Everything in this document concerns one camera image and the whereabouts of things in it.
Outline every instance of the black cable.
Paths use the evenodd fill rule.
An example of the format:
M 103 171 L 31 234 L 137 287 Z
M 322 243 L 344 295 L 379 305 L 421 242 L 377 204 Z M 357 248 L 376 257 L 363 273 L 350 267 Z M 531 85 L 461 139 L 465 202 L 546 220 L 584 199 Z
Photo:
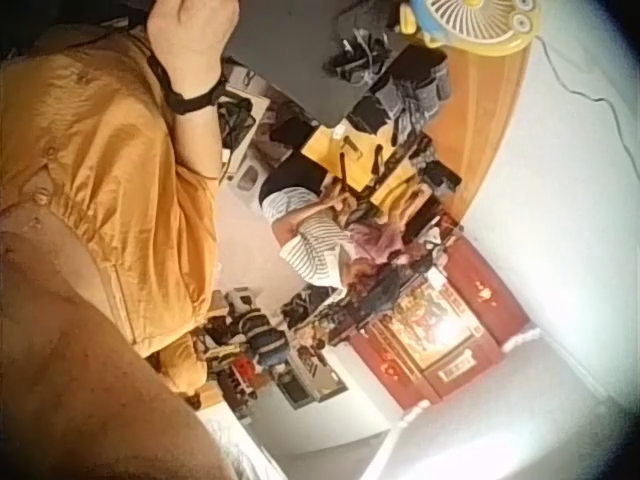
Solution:
M 640 168 L 638 167 L 638 163 L 636 162 L 636 159 L 631 153 L 631 149 L 627 146 L 627 144 L 624 141 L 624 137 L 622 135 L 622 128 L 620 126 L 620 119 L 618 117 L 618 112 L 616 111 L 616 108 L 614 107 L 613 103 L 611 103 L 611 100 L 605 97 L 592 97 L 590 95 L 587 95 L 584 92 L 581 92 L 579 90 L 573 90 L 572 88 L 568 87 L 567 84 L 564 83 L 564 80 L 562 80 L 562 78 L 560 77 L 558 70 L 556 69 L 555 65 L 553 64 L 553 61 L 551 60 L 549 49 L 547 47 L 547 42 L 539 35 L 536 35 L 535 39 L 538 40 L 538 42 L 540 42 L 540 45 L 542 46 L 542 50 L 544 52 L 544 56 L 547 58 L 547 63 L 549 63 L 549 66 L 551 67 L 551 71 L 553 72 L 553 75 L 556 77 L 556 80 L 558 81 L 558 83 L 562 88 L 564 88 L 567 92 L 571 93 L 572 95 L 577 95 L 578 97 L 585 98 L 593 103 L 604 103 L 609 107 L 609 109 L 611 110 L 611 113 L 613 114 L 613 120 L 615 121 L 615 124 L 616 124 L 616 130 L 618 132 L 618 138 L 620 139 L 620 144 L 622 145 L 622 148 L 624 148 L 624 151 L 629 157 L 629 161 L 631 162 L 631 166 L 636 175 L 636 179 L 638 180 L 638 183 L 640 183 Z

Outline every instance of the fabric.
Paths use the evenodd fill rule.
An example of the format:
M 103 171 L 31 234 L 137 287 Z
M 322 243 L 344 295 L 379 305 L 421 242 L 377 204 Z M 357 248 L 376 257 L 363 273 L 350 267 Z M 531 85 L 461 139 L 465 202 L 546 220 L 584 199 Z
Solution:
M 318 196 L 300 187 L 291 187 L 267 197 L 262 204 L 264 216 L 273 223 L 283 215 L 317 203 Z M 308 283 L 343 288 L 340 280 L 341 255 L 353 258 L 351 238 L 323 210 L 305 219 L 298 234 L 280 250 L 280 256 Z
M 160 374 L 172 392 L 191 396 L 207 383 L 207 363 L 200 360 L 191 335 L 183 335 L 158 352 Z
M 319 196 L 326 176 L 327 170 L 323 166 L 294 151 L 269 174 L 260 187 L 260 205 L 268 196 L 289 187 L 301 187 Z
M 368 258 L 377 265 L 389 261 L 389 255 L 404 248 L 402 232 L 393 224 L 358 222 L 349 226 L 358 258 Z
M 65 30 L 42 45 L 101 36 Z M 217 184 L 176 163 L 146 55 L 112 34 L 5 63 L 0 78 L 1 228 L 15 217 L 13 232 L 47 251 L 144 357 L 205 320 Z
M 270 368 L 284 363 L 289 356 L 287 334 L 271 325 L 260 309 L 253 309 L 238 318 L 238 328 L 261 367 Z

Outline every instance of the yellow surface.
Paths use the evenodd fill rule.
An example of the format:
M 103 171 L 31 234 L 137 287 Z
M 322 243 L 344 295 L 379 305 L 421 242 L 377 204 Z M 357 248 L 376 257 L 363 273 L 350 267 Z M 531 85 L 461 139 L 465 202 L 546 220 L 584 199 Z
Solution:
M 340 139 L 333 138 L 333 132 L 335 128 L 339 129 L 339 126 L 334 129 L 321 126 L 303 147 L 302 153 L 322 165 L 329 173 L 341 178 L 340 152 L 343 151 L 346 159 L 347 183 L 355 190 L 361 191 L 371 179 L 371 167 L 376 146 L 378 144 L 382 145 L 382 158 L 385 161 L 393 153 L 394 149 L 391 146 L 393 125 L 390 123 L 385 125 L 378 131 L 377 135 L 359 132 L 347 120 L 343 120 L 340 125 L 345 128 Z M 355 154 L 349 146 L 342 147 L 343 141 L 347 136 L 362 152 L 361 156 Z M 415 170 L 411 164 L 408 160 L 404 160 L 371 197 L 371 201 L 383 211 L 388 211 L 390 202 L 406 188 L 399 185 L 414 174 Z

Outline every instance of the black watch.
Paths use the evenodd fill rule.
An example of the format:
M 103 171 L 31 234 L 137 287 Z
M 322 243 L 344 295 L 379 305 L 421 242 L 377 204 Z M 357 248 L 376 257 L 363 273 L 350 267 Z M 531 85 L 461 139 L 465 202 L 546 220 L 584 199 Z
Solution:
M 158 79 L 158 82 L 160 82 L 160 86 L 164 92 L 165 102 L 167 102 L 169 108 L 178 115 L 186 115 L 189 112 L 195 112 L 214 105 L 226 92 L 227 80 L 221 75 L 220 80 L 218 80 L 208 92 L 194 98 L 184 98 L 179 93 L 173 91 L 169 74 L 167 74 L 165 68 L 154 55 L 147 58 L 147 63 Z

